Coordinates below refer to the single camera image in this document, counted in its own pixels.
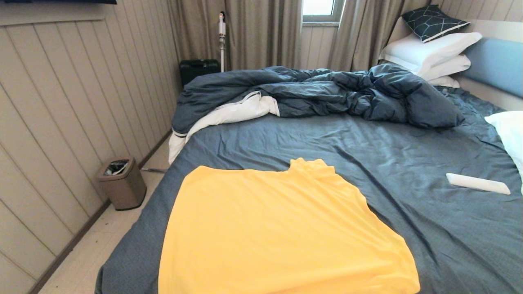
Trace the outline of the yellow t-shirt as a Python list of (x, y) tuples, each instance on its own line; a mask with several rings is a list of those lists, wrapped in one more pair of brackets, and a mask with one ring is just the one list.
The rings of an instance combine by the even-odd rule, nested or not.
[(323, 160), (199, 166), (165, 232), (159, 294), (416, 294), (405, 240)]

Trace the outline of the crumpled dark blue duvet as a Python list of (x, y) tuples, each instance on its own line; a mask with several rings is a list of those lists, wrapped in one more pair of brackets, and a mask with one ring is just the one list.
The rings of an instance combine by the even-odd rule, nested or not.
[(195, 78), (177, 99), (172, 128), (188, 134), (205, 115), (240, 102), (251, 92), (273, 98), (276, 115), (284, 118), (347, 113), (426, 129), (453, 128), (465, 120), (458, 107), (433, 85), (395, 65), (359, 72), (275, 66)]

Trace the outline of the dark green suitcase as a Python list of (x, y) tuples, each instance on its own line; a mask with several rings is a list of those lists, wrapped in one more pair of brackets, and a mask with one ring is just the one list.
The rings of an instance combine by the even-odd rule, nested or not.
[(221, 72), (221, 65), (216, 59), (183, 60), (179, 63), (182, 86), (185, 87), (196, 77)]

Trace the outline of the beige curtain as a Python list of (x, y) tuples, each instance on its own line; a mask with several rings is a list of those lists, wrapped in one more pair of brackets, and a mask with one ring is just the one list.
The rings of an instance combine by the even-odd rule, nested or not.
[(328, 68), (353, 72), (378, 64), (381, 50), (405, 12), (431, 0), (346, 0), (329, 54)]
[(225, 69), (299, 67), (303, 0), (168, 0), (179, 60), (220, 60), (219, 13), (225, 13)]

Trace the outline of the white stick vacuum cleaner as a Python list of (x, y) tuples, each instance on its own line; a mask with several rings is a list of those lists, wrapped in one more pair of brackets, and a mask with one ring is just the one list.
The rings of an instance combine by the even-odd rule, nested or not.
[(226, 47), (226, 21), (225, 21), (225, 12), (221, 11), (219, 13), (219, 49), (220, 49), (220, 72), (225, 71), (225, 47)]

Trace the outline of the brown trash bin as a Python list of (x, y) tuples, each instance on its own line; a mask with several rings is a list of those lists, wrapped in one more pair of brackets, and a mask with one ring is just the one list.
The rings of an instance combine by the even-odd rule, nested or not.
[[(116, 176), (103, 176), (103, 171), (110, 162), (128, 159), (126, 169)], [(130, 210), (142, 205), (147, 187), (140, 173), (136, 160), (131, 157), (114, 157), (108, 159), (99, 169), (96, 179), (102, 191), (110, 199), (114, 208), (118, 211)]]

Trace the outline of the crumpled bin bag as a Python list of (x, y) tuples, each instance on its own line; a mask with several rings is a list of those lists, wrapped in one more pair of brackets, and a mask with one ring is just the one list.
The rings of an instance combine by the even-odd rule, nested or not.
[(110, 162), (106, 169), (103, 171), (103, 176), (116, 176), (121, 174), (129, 163), (128, 159), (115, 160)]

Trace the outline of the blue bed sheet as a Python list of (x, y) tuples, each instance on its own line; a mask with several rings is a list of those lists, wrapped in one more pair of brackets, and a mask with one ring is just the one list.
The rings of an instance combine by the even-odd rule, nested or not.
[[(484, 119), (502, 109), (461, 89), (440, 90), (465, 116), (460, 126), (266, 115), (198, 131), (101, 266), (95, 294), (157, 294), (168, 218), (183, 178), (197, 166), (282, 171), (294, 158), (321, 158), (360, 189), (407, 242), (420, 294), (523, 294), (521, 177)], [(446, 173), (503, 182), (511, 194), (451, 185)]]

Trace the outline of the large white pillow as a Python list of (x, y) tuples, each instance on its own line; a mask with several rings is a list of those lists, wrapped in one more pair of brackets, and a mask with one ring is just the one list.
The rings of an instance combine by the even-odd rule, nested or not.
[(392, 62), (416, 74), (422, 69), (464, 54), (465, 49), (480, 41), (482, 37), (479, 32), (452, 33), (423, 43), (416, 35), (411, 34), (388, 44), (382, 50), (379, 59)]

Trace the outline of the dark patterned cushion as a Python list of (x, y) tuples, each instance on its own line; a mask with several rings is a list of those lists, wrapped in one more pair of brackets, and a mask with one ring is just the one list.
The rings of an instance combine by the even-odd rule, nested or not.
[(445, 14), (439, 5), (416, 8), (401, 15), (403, 21), (423, 43), (456, 33), (469, 26), (465, 20)]

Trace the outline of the white remote control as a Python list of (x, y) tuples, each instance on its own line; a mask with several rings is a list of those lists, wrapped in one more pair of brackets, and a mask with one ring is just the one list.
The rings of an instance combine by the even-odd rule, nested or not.
[(503, 182), (489, 179), (476, 178), (454, 173), (446, 173), (446, 178), (451, 185), (471, 188), (476, 190), (497, 192), (503, 195), (510, 195), (508, 186)]

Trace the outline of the blue headboard pad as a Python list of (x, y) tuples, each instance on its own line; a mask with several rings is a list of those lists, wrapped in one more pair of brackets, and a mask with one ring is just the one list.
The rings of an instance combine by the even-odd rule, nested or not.
[(471, 65), (461, 76), (523, 98), (523, 43), (483, 38), (464, 54)]

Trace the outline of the window with grey frame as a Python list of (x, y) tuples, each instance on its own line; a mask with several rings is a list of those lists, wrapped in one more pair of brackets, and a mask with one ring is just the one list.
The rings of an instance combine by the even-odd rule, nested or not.
[(303, 26), (338, 27), (345, 2), (346, 0), (303, 0)]

